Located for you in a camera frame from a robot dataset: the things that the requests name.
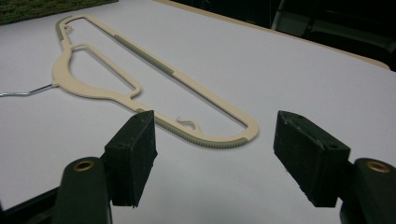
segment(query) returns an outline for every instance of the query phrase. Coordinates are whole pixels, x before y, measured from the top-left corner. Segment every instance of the white table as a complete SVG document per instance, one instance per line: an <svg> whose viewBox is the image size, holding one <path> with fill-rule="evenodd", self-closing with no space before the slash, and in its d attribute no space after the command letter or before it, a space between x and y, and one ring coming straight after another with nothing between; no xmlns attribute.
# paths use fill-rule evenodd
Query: white table
<svg viewBox="0 0 396 224"><path fill-rule="evenodd" d="M192 145L156 128L159 156L136 209L112 207L114 223L339 223L339 208L315 208L273 151L276 113L301 114L368 157L396 164L396 74L317 45L144 0L119 1L0 27L0 91L51 83L62 49L55 23L91 14L177 67L258 121L260 134L234 149ZM139 102L195 119L205 133L241 127L88 23L90 41L142 86ZM84 50L71 70L97 86L127 92ZM59 186L63 168L99 157L134 113L107 101L52 89L0 99L0 199L4 208Z"/></svg>

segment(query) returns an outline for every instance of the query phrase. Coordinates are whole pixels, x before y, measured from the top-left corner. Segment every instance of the clothes hanger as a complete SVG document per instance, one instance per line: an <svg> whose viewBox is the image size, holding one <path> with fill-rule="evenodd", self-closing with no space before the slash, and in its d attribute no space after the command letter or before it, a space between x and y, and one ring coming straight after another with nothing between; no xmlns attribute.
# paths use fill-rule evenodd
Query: clothes hanger
<svg viewBox="0 0 396 224"><path fill-rule="evenodd" d="M195 82L182 72L178 71L175 67L163 62L161 59L151 54L147 50L139 47L136 43L128 40L126 37L122 36L120 33L112 30L108 26L101 23L96 18L89 15L79 15L79 16L71 16L60 20L56 24L56 31L58 37L61 41L61 45L63 47L63 53L56 61L55 65L52 69L52 83L51 87L61 87L65 91L73 93L77 96L93 98L93 99L106 99L115 101L121 105L128 107L134 112L143 112L152 110L147 106L144 106L136 101L133 98L141 92L141 86L128 74L126 74L122 69L120 69L116 64L111 62L103 53L97 50L94 46L89 43L79 43L73 45L68 37L67 31L70 29L70 25L67 23L75 20L84 19L89 21L94 26L98 27L119 43L121 43L124 47L128 48L144 60L156 66L158 69L163 71L169 77L172 77L189 87L191 90L198 93L200 96L204 97L208 102L215 105L217 108L221 109L234 119L238 120L242 124L245 125L245 130L239 134L227 137L217 137L210 136L202 133L199 125L193 120L172 120L168 117L162 115L161 113L154 112L155 122L168 130L171 133L174 133L185 140L194 143L195 145L202 147L213 147L213 148L228 148L228 147L239 147L244 145L245 143L251 141L259 132L259 126L257 122L240 111L238 108L228 104L226 101L218 97L215 93L209 91L201 84ZM100 89L94 86L91 86L86 83L80 82L78 79L72 76L69 70L69 63L73 54L73 50L75 49L87 49L92 52L98 59L100 59L103 63L107 64L111 69L113 69L119 76L121 76L126 82L128 82L134 89L127 94L120 94L114 91ZM0 93L1 96L13 96L16 94L19 95L31 95L38 91L42 91L40 88L35 91L24 92L23 93Z"/></svg>

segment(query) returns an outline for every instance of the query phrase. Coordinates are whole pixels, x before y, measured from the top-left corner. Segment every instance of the brass screw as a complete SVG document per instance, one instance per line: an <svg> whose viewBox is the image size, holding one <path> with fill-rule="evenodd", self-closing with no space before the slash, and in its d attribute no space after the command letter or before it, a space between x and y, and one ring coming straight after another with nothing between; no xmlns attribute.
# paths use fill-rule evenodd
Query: brass screw
<svg viewBox="0 0 396 224"><path fill-rule="evenodd" d="M93 161L81 161L74 166L74 170L77 172L82 172L91 169L93 166Z"/></svg>
<svg viewBox="0 0 396 224"><path fill-rule="evenodd" d="M367 166L374 170L377 171L379 173L389 173L390 169L387 165L385 165L384 163L378 162L378 161L367 161Z"/></svg>

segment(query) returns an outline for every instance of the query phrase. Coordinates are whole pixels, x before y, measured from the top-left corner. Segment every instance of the table surface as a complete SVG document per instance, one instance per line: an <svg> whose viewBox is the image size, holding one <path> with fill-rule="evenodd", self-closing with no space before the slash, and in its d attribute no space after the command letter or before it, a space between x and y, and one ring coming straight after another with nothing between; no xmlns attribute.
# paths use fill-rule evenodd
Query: table surface
<svg viewBox="0 0 396 224"><path fill-rule="evenodd" d="M315 208L273 151L278 110L301 114L352 148L350 160L396 164L396 74L340 52L274 32L217 20L148 0L119 1L0 26L0 91L51 83L62 49L55 24L90 14L172 64L260 126L233 149L190 144L156 128L159 156L139 207L112 207L114 223L339 223L336 208ZM85 21L74 43L90 42L142 85L136 101L169 118L194 119L204 133L242 127ZM114 72L77 50L73 75L128 92ZM99 157L134 113L59 88L0 98L0 199L4 208L60 184L64 167Z"/></svg>

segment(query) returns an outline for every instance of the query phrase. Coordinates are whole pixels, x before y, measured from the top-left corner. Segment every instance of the green mat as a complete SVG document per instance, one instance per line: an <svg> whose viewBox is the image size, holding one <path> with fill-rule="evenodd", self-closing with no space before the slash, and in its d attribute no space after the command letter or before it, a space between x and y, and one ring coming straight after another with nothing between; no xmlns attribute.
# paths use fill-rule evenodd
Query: green mat
<svg viewBox="0 0 396 224"><path fill-rule="evenodd" d="M0 25L96 7L119 0L0 0Z"/></svg>

